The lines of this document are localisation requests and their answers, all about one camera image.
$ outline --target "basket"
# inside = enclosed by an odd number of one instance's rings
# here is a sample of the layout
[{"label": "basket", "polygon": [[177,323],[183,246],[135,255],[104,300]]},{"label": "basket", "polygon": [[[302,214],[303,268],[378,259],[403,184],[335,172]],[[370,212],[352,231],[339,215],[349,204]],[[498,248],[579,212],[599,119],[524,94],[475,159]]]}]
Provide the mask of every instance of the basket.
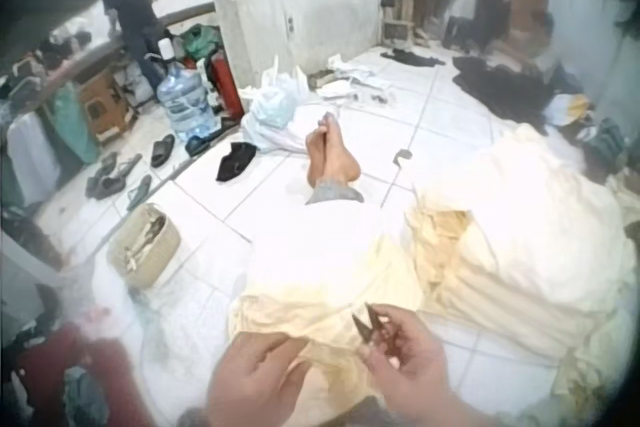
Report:
[{"label": "basket", "polygon": [[[166,216],[164,227],[153,239],[144,256],[137,262],[136,270],[128,271],[125,249],[128,250],[134,246],[145,225],[158,215]],[[179,245],[180,234],[171,219],[154,205],[142,204],[129,215],[111,239],[107,260],[128,285],[146,289],[160,277]]]}]

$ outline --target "person's left hand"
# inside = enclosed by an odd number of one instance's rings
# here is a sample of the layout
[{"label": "person's left hand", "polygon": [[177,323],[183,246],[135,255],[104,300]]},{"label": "person's left hand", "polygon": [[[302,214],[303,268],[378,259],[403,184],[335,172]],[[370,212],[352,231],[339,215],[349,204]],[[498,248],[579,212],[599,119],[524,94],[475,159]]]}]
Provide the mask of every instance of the person's left hand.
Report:
[{"label": "person's left hand", "polygon": [[296,406],[309,362],[289,367],[308,341],[241,332],[216,368],[207,417],[212,427],[280,427]]}]

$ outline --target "large water bottle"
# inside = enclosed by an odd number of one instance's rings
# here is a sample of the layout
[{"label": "large water bottle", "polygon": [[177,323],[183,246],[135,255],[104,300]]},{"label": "large water bottle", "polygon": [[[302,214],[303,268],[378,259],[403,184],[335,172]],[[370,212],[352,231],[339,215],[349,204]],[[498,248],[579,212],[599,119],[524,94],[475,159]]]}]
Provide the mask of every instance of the large water bottle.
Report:
[{"label": "large water bottle", "polygon": [[162,39],[158,47],[169,66],[167,78],[158,86],[158,100],[178,139],[187,142],[193,136],[206,137],[218,130],[221,122],[207,102],[207,89],[202,85],[200,74],[176,61],[169,39]]}]

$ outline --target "scissors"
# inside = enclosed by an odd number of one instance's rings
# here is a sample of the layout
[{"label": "scissors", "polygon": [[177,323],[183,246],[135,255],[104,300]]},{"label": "scissors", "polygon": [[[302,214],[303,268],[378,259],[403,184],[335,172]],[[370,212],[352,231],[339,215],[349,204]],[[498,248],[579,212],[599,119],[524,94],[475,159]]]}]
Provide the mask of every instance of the scissors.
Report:
[{"label": "scissors", "polygon": [[384,322],[380,319],[380,315],[373,307],[371,307],[371,305],[364,304],[364,306],[367,309],[367,314],[369,314],[371,327],[360,320],[355,314],[351,314],[351,318],[353,319],[353,323],[356,324],[356,329],[358,329],[362,342],[370,344],[373,341],[373,335],[378,332],[379,338],[382,341],[381,343],[384,343],[387,346],[385,355],[388,357],[399,357],[400,349],[396,346],[396,336],[389,334],[387,329],[385,329]]}]

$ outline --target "bare feet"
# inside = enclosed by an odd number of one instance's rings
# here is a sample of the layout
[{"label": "bare feet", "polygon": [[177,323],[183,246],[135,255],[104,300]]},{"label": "bare feet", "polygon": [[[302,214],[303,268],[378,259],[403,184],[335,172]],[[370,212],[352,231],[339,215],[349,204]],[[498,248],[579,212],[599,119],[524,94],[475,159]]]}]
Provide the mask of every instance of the bare feet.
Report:
[{"label": "bare feet", "polygon": [[360,177],[360,165],[344,145],[338,119],[327,112],[319,124],[327,129],[326,160],[322,177],[344,183],[357,180]]},{"label": "bare feet", "polygon": [[311,187],[316,186],[317,180],[324,173],[325,143],[327,127],[319,125],[316,130],[307,135],[306,144],[311,164],[307,172],[307,182]]}]

